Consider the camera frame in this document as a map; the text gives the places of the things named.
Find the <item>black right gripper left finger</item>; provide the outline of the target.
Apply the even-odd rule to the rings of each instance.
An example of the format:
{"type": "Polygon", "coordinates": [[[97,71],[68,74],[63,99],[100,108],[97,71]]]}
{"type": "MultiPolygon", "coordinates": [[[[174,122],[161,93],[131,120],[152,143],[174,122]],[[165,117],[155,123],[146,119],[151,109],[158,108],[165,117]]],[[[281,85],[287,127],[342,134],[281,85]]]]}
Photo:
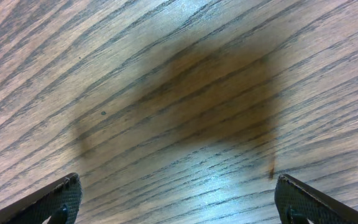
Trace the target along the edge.
{"type": "Polygon", "coordinates": [[[0,224],[74,223],[82,198],[73,172],[0,210],[0,224]]]}

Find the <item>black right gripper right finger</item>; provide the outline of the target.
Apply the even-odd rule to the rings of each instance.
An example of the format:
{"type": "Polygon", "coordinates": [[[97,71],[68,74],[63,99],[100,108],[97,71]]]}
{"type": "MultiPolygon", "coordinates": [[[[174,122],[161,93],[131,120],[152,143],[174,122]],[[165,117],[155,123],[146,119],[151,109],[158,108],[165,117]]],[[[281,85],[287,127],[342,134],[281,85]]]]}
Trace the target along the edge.
{"type": "Polygon", "coordinates": [[[358,211],[282,174],[277,179],[274,202],[282,223],[358,223],[358,211]]]}

